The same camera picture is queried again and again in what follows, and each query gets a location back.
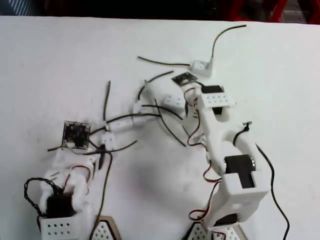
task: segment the red wire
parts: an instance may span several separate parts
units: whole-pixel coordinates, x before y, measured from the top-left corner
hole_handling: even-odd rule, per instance
[[[89,169],[87,166],[85,166],[85,165],[75,165],[75,166],[73,166],[71,169],[74,169],[74,168],[85,168],[85,169],[87,169],[87,170],[89,171],[89,175],[88,175],[88,177],[87,177],[87,179],[86,179],[86,182],[89,181],[91,171],[90,171],[90,169]]]
[[[66,188],[66,186],[67,186],[67,182],[68,182],[69,178],[70,178],[70,173],[68,174],[68,176],[67,176],[66,179],[65,179],[64,187],[63,187],[63,189],[62,189],[62,192],[65,191],[65,188]]]
[[[185,102],[189,105],[189,106],[191,106],[192,107],[192,105],[187,101],[187,99],[186,99],[186,93],[187,92],[189,92],[190,90],[192,90],[192,89],[196,89],[195,87],[191,87],[191,88],[189,88],[187,91],[185,91],[184,93],[183,93],[183,97],[184,97],[184,100],[185,100]]]
[[[204,178],[204,180],[206,180],[209,183],[216,183],[216,182],[220,181],[222,178],[218,178],[218,179],[208,179],[208,178],[206,178],[206,174],[207,174],[207,172],[209,172],[209,170],[211,168],[211,165],[212,165],[212,162],[211,162],[211,160],[209,160],[209,167],[208,167],[207,170],[205,170],[203,172],[203,178]]]
[[[201,220],[203,220],[203,219],[207,216],[207,214],[208,214],[208,212],[209,212],[209,210],[210,210],[211,198],[212,198],[212,196],[213,196],[213,194],[214,194],[214,191],[215,191],[216,186],[217,186],[219,183],[220,183],[220,181],[217,181],[217,182],[214,184],[214,186],[213,186],[213,189],[212,189],[212,191],[211,191],[211,194],[210,194],[210,197],[209,197],[209,200],[208,200],[208,203],[207,203],[206,210],[203,210],[203,209],[195,209],[195,210],[192,210],[191,212],[189,212],[189,215],[188,215],[190,220],[192,220],[192,221],[201,221]],[[197,217],[197,218],[194,218],[194,217],[191,217],[191,214],[193,214],[193,213],[203,213],[203,214],[202,214],[201,216]]]
[[[223,240],[226,240],[227,239],[227,235],[224,233],[224,232],[221,232],[221,231],[213,231],[215,234],[221,234],[223,235]]]

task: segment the white 3d-printed part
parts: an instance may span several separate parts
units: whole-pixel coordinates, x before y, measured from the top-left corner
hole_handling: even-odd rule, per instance
[[[226,234],[226,238],[225,238],[226,240],[242,240],[238,236],[238,234],[236,233],[236,231],[234,230],[233,227],[221,228],[218,231]],[[200,223],[196,223],[193,226],[193,229],[192,229],[187,240],[211,240],[212,239],[211,234],[212,234],[211,231],[208,234],[208,232],[204,229],[204,227]],[[214,233],[213,239],[214,240],[223,240],[224,235],[219,234],[219,233]]]
[[[195,60],[190,66],[192,73],[199,74],[205,77],[210,77],[212,75],[213,59],[211,58],[209,62]]]
[[[184,100],[183,97],[169,95],[169,94],[165,96],[165,98],[162,102],[163,107],[166,107],[166,108],[173,110],[175,112],[184,111],[185,104],[186,104],[186,101]]]
[[[92,240],[113,240],[114,237],[111,234],[108,224],[105,221],[99,222],[96,226]]]
[[[101,143],[105,145],[105,149],[107,150],[115,150],[117,149],[116,136],[113,132],[106,131],[101,136]]]
[[[80,217],[41,219],[42,240],[82,240]]]
[[[201,96],[205,108],[233,106],[236,102],[226,92],[206,93]]]
[[[131,117],[127,119],[120,119],[117,121],[110,122],[107,129],[110,129],[111,132],[119,133],[131,129],[134,126],[134,122]]]

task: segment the white table surface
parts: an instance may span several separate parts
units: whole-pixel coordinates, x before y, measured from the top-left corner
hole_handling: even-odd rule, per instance
[[[64,120],[100,121],[107,80],[108,118],[126,114],[144,79],[186,71],[137,55],[207,60],[213,38],[238,24],[0,17],[0,238],[40,239],[24,182],[45,173],[54,156],[46,149],[61,142]],[[214,74],[206,83],[229,88],[243,119],[253,121],[251,133],[273,162],[275,194],[291,223],[287,239],[312,239],[320,214],[320,26],[247,24],[217,42]],[[159,98],[179,93],[172,76],[154,82]],[[185,137],[176,121],[166,119]],[[189,211],[203,207],[211,190],[202,178],[203,149],[181,147],[158,121],[117,139],[119,146],[138,143],[117,154],[102,214],[113,216],[123,239],[181,238],[191,224]],[[29,195],[39,200],[38,184],[30,185]],[[268,194],[242,227],[251,240],[280,240],[286,224]]]

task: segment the black cable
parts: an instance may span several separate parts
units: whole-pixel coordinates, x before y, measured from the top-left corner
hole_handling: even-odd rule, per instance
[[[140,89],[139,93],[138,93],[138,100],[140,100],[140,96],[142,91],[145,89],[146,85],[143,85],[142,88]]]
[[[102,126],[102,127],[98,128],[98,129],[90,132],[90,136],[93,135],[93,134],[96,134],[97,132],[99,132],[99,131],[101,131],[101,130],[107,131],[106,127],[105,127],[105,126]]]
[[[93,141],[91,141],[90,139],[89,139],[89,143],[90,143],[92,146],[94,146],[96,149],[99,148],[99,147],[98,147]]]
[[[24,198],[32,205],[32,207],[36,210],[36,212],[38,213],[38,215],[40,217],[44,217],[45,214],[43,214],[38,206],[38,204],[34,203],[28,196],[28,186],[29,183],[32,181],[43,181],[46,182],[47,184],[49,184],[52,187],[53,190],[53,194],[54,195],[59,195],[62,194],[62,189],[60,187],[58,187],[53,181],[43,178],[43,177],[32,177],[29,178],[25,184],[24,184]]]
[[[152,83],[154,80],[156,80],[156,79],[158,79],[158,78],[160,78],[160,77],[162,77],[162,76],[165,76],[165,75],[167,75],[167,74],[172,74],[174,71],[167,71],[167,72],[165,72],[165,73],[161,73],[160,75],[157,75],[157,76],[155,76],[155,77],[153,77],[153,78],[151,78],[149,81],[146,81],[148,84],[149,83]]]
[[[101,198],[101,205],[100,205],[99,212],[98,212],[98,214],[97,214],[97,216],[95,218],[95,221],[94,221],[94,224],[93,224],[93,228],[92,228],[91,233],[90,233],[89,240],[91,240],[93,235],[94,235],[95,229],[96,229],[97,225],[99,224],[99,220],[100,220],[102,209],[104,207],[106,186],[107,186],[108,176],[110,174],[111,164],[113,162],[112,154],[110,152],[107,152],[107,153],[110,156],[110,161],[109,161],[109,166],[108,166],[108,168],[106,170],[106,174],[105,174],[105,179],[104,179],[104,184],[103,184],[103,191],[102,191],[102,198]]]
[[[173,72],[174,72],[174,71],[167,71],[167,72],[165,72],[165,73],[161,73],[160,75],[157,75],[157,76],[151,78],[151,79],[148,80],[148,81],[145,80],[145,85],[140,89],[140,91],[139,91],[139,93],[138,93],[138,100],[140,100],[141,93],[142,93],[142,91],[145,89],[146,84],[152,83],[154,80],[156,80],[156,79],[158,79],[158,78],[160,78],[160,77],[162,77],[162,76],[165,76],[165,75],[167,75],[167,74],[172,74]]]
[[[215,40],[214,40],[214,43],[213,43],[213,46],[212,46],[212,55],[211,55],[211,58],[214,57],[214,50],[215,50],[215,45],[216,45],[216,41],[218,40],[218,38],[224,34],[225,32],[229,31],[229,30],[232,30],[232,29],[238,29],[238,28],[243,28],[243,27],[246,27],[247,25],[239,25],[239,26],[232,26],[232,27],[229,27],[225,30],[223,30],[222,32],[220,32],[218,34],[218,36],[216,36]]]
[[[171,109],[169,108],[166,108],[164,106],[156,106],[156,105],[150,105],[150,104],[147,104],[147,105],[142,105],[142,107],[152,107],[152,108],[159,108],[159,109],[163,109],[163,110],[166,110],[167,112],[169,113],[172,113],[173,115],[175,115],[177,118],[179,118],[180,120],[183,120],[183,118],[181,116],[179,116],[176,112],[172,111]]]
[[[245,123],[245,127],[243,128],[243,130],[241,130],[240,132],[238,132],[238,133],[234,136],[233,141],[232,141],[233,146],[236,146],[236,140],[237,140],[237,138],[239,137],[240,134],[243,134],[244,132],[248,132],[248,131],[250,130],[250,128],[249,128],[249,125],[250,125],[250,124],[251,124],[250,121],[249,121],[249,122],[246,122],[246,123]]]
[[[206,85],[204,85],[203,83],[199,82],[199,81],[190,81],[187,82],[186,84],[183,84],[181,87],[188,85],[188,84],[199,84],[201,87],[205,87]]]
[[[162,65],[167,65],[167,66],[190,66],[190,64],[188,64],[188,63],[167,63],[167,62],[150,60],[150,59],[144,58],[142,56],[138,56],[137,58],[141,59],[141,60],[145,60],[145,61],[150,62],[150,63],[162,64]]]
[[[276,205],[276,207],[278,208],[278,210],[280,211],[280,213],[282,214],[282,216],[284,217],[285,221],[286,221],[286,230],[283,236],[283,240],[285,240],[287,238],[289,229],[290,229],[290,223],[289,220],[287,218],[287,216],[285,215],[284,211],[281,209],[281,207],[279,206],[276,197],[275,197],[275,192],[274,192],[274,180],[275,180],[275,169],[274,166],[272,165],[271,161],[269,160],[269,158],[267,157],[267,155],[264,153],[264,151],[262,151],[262,149],[255,144],[256,147],[258,148],[259,152],[262,154],[262,156],[264,157],[264,159],[266,160],[266,162],[268,163],[270,169],[271,169],[271,195],[274,201],[274,204]]]
[[[233,141],[232,141],[232,144],[234,146],[236,146],[236,140],[238,138],[238,136],[244,132],[248,132],[250,130],[249,128],[249,125],[251,124],[251,122],[246,122],[246,125],[244,127],[243,130],[241,130],[240,132],[238,132],[234,138],[233,138]],[[269,158],[267,157],[267,155],[262,151],[262,149],[257,145],[255,144],[256,147],[258,148],[259,152],[262,154],[262,156],[264,157],[264,159],[267,161],[270,169],[271,169],[271,195],[272,195],[272,198],[273,198],[273,201],[276,205],[276,207],[278,208],[278,210],[280,211],[280,213],[282,214],[282,216],[284,217],[285,221],[286,221],[286,224],[287,224],[287,227],[286,227],[286,230],[285,230],[285,233],[284,233],[284,236],[283,236],[283,240],[285,240],[287,238],[287,235],[288,235],[288,232],[289,232],[289,228],[290,228],[290,223],[289,223],[289,220],[287,218],[287,216],[285,215],[284,211],[281,209],[281,207],[279,206],[277,200],[276,200],[276,197],[275,197],[275,192],[274,192],[274,180],[275,180],[275,169],[271,163],[271,161],[269,160]]]
[[[119,119],[124,119],[124,118],[127,118],[127,117],[135,117],[135,116],[155,116],[155,117],[160,117],[159,114],[153,114],[153,113],[130,113],[130,114],[126,114],[126,115],[123,115],[123,116],[117,116],[113,119],[110,119],[108,121],[106,121],[107,124],[111,123],[111,122],[114,122],[116,120],[119,120]]]
[[[107,104],[108,104],[108,99],[110,95],[110,89],[111,89],[111,81],[108,82],[108,85],[106,87],[106,95],[105,95],[105,100],[104,100],[104,106],[103,106],[103,121],[106,120],[106,110],[107,110]]]
[[[156,109],[158,110],[158,113],[159,113],[159,115],[160,115],[160,119],[161,119],[163,125],[165,126],[165,128],[169,131],[169,133],[171,133],[171,135],[172,135],[179,143],[181,143],[182,146],[186,147],[186,145],[169,129],[169,127],[168,127],[167,124],[165,123],[165,121],[164,121],[164,119],[163,119],[163,117],[162,117],[162,115],[161,115],[160,108],[158,107],[158,103],[157,103],[157,100],[156,100],[156,99],[154,100],[154,102],[155,102],[155,105],[157,106]]]
[[[196,126],[196,128],[195,128],[195,130],[190,134],[190,136],[188,137],[188,141],[187,141],[187,143],[188,143],[188,145],[189,146],[198,146],[198,145],[201,145],[201,146],[203,146],[204,148],[205,148],[205,151],[206,152],[208,152],[208,149],[207,149],[207,146],[206,145],[204,145],[202,142],[196,142],[196,143],[190,143],[190,139],[191,139],[191,137],[199,130],[199,128],[200,128],[200,115],[199,115],[199,111],[198,110],[196,110],[196,113],[197,113],[197,115],[198,115],[198,125]]]
[[[47,152],[55,151],[55,150],[58,150],[60,148],[62,148],[62,146],[56,146],[56,147],[53,147],[53,148],[49,148],[49,149],[47,149]]]
[[[96,150],[96,151],[91,151],[91,152],[76,152],[76,151],[74,151],[71,147],[67,147],[67,148],[70,149],[74,154],[88,156],[88,155],[94,155],[94,154],[107,154],[107,153],[118,152],[118,151],[121,151],[121,150],[124,150],[124,149],[127,149],[127,148],[131,147],[133,144],[135,144],[135,143],[137,143],[137,142],[138,142],[138,141],[135,140],[135,141],[133,141],[132,143],[130,143],[129,145],[127,145],[127,146],[124,146],[124,147],[119,148],[119,149],[114,149],[114,150],[102,150],[102,149],[100,149],[100,147],[99,147],[98,150]]]

